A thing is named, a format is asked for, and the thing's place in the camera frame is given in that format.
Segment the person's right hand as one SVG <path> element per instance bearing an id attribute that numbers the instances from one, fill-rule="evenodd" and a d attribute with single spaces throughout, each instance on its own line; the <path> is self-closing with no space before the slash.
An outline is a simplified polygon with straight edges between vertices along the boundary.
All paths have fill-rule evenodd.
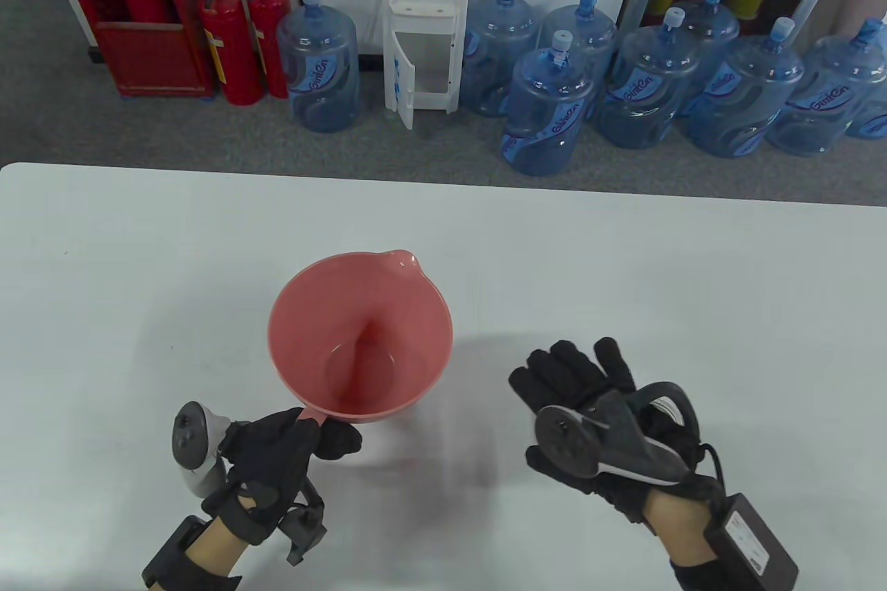
<path id="1" fill-rule="evenodd" d="M 610 337 L 595 343 L 596 360 L 566 340 L 535 350 L 508 382 L 536 418 L 536 444 L 526 449 L 532 470 L 597 494 L 630 522 L 665 536 L 654 518 L 653 492 L 700 506 L 701 526 L 723 506 L 723 477 L 696 468 L 710 446 L 682 389 L 672 382 L 635 385 Z"/>

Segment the person's left hand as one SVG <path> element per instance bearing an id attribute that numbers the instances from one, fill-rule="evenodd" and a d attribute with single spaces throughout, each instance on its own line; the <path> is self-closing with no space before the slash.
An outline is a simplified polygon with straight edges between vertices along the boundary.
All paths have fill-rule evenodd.
<path id="1" fill-rule="evenodd" d="M 301 413 L 292 408 L 237 425 L 222 443 L 230 468 L 202 509 L 244 543 L 262 544 L 278 528 L 305 484 L 311 458 L 340 460 L 363 446 L 355 426 Z"/>

